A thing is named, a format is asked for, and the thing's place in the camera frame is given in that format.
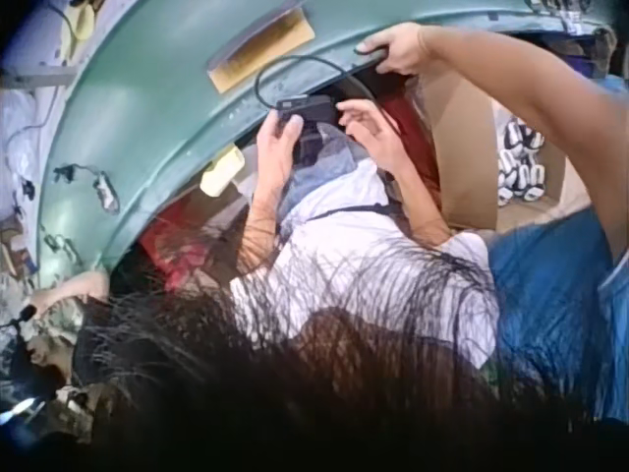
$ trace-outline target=red object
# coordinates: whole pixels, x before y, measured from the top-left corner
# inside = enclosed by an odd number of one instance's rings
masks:
[[[399,125],[404,148],[432,195],[432,199],[437,207],[441,209],[439,169],[436,165],[434,148],[426,138],[420,117],[415,108],[404,97],[403,90],[382,98],[380,104]]]
[[[186,282],[190,273],[205,263],[208,248],[203,243],[181,241],[184,228],[190,228],[186,208],[192,194],[165,208],[140,237],[153,263],[167,277],[166,290],[174,290]]]

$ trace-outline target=mint green surface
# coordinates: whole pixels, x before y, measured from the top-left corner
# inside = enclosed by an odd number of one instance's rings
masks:
[[[39,215],[48,233],[72,241],[84,266],[72,265],[62,251],[53,254],[40,234],[40,286],[98,264],[117,264],[157,209],[263,117],[253,78],[220,95],[205,65],[232,36],[281,3],[141,0],[110,33],[67,105],[47,163]],[[587,17],[586,29],[612,23],[610,2],[604,3]],[[498,12],[498,20],[490,20],[488,11]],[[557,18],[535,16],[523,0],[311,0],[305,12],[316,39],[295,52],[319,54],[345,69],[369,62],[353,53],[363,36],[402,21],[562,30]],[[280,71],[262,91],[273,100],[314,89],[335,74],[302,63]],[[100,208],[86,174],[72,185],[52,183],[52,169],[71,162],[109,174],[120,214]]]

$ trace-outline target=blue cloth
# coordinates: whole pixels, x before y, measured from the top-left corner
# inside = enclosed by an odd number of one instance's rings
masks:
[[[622,79],[598,84],[626,99]],[[517,229],[489,248],[496,354],[578,384],[599,417],[629,422],[629,253],[613,266],[592,208]]]
[[[332,180],[356,170],[361,159],[369,157],[367,150],[331,125],[318,123],[323,147],[314,165],[293,170],[284,197],[277,211],[278,221],[310,192]]]

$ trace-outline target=dark hair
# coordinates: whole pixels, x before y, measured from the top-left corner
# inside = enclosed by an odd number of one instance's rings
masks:
[[[399,276],[395,252],[408,264],[421,259],[426,269],[404,285],[404,304],[386,300],[388,310],[375,317],[365,316],[376,310],[369,303],[363,313],[348,310],[361,291],[358,280],[353,293],[313,313],[295,337],[278,327],[288,314],[275,310],[255,276],[248,282],[257,297],[252,309],[265,328],[254,337],[220,288],[134,293],[109,306],[89,305],[86,317],[100,322],[84,327],[90,348],[78,346],[75,361],[98,361],[111,388],[81,460],[107,470],[392,462],[493,470],[599,466],[612,452],[619,455],[612,440],[626,439],[626,429],[594,418],[598,373],[568,382],[538,362],[548,353],[528,352],[527,370],[495,356],[490,383],[456,341],[419,336],[418,326],[438,316],[452,277],[488,298],[491,283],[466,261],[394,247],[359,274],[377,273],[385,283]],[[461,303],[452,310],[456,324],[470,316]]]

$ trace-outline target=white fabric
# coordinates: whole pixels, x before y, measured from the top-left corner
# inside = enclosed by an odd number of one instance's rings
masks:
[[[338,212],[308,221],[333,209],[386,205],[376,170],[370,159],[363,160],[354,172],[309,194],[284,222],[294,229],[273,267],[232,281],[237,309],[253,338],[272,329],[294,336],[312,313],[326,308],[342,307],[390,329],[401,329],[413,314],[413,297],[422,293],[419,285],[432,274],[424,271],[443,269],[443,263],[406,238],[388,216]],[[426,303],[419,303],[435,313],[423,313],[417,330],[449,342],[457,330],[460,350],[479,368],[493,351],[497,320],[485,243],[475,234],[462,233],[438,249],[478,265],[486,274],[487,290],[469,290],[470,282],[462,276],[446,273],[443,285],[424,294]],[[428,304],[429,299],[435,302]],[[260,313],[279,319],[279,325],[254,319]],[[456,327],[453,314],[460,317]]]

